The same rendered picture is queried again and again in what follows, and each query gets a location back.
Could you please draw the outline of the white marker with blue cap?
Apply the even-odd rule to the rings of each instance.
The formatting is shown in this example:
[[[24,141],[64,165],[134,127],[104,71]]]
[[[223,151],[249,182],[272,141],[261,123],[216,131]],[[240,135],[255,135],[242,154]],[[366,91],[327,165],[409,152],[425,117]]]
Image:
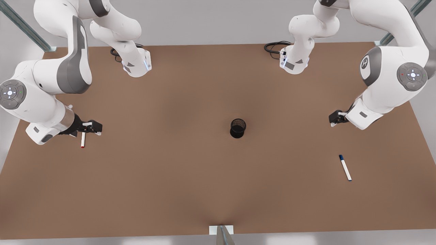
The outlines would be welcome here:
[[[348,167],[347,167],[347,164],[346,164],[346,162],[345,162],[345,160],[344,160],[343,155],[340,154],[340,155],[339,155],[339,158],[340,158],[341,164],[342,164],[342,166],[343,166],[343,169],[344,169],[344,172],[345,172],[345,174],[346,174],[346,176],[347,176],[348,181],[352,181],[351,175],[350,175],[350,173],[349,173],[349,170],[348,170]]]

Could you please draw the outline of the black mesh pen cup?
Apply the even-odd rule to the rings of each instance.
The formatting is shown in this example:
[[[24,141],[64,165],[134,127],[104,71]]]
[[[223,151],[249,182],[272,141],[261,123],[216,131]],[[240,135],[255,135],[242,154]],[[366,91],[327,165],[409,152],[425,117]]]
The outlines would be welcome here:
[[[235,118],[231,122],[230,135],[233,138],[241,138],[246,130],[246,122],[241,118]]]

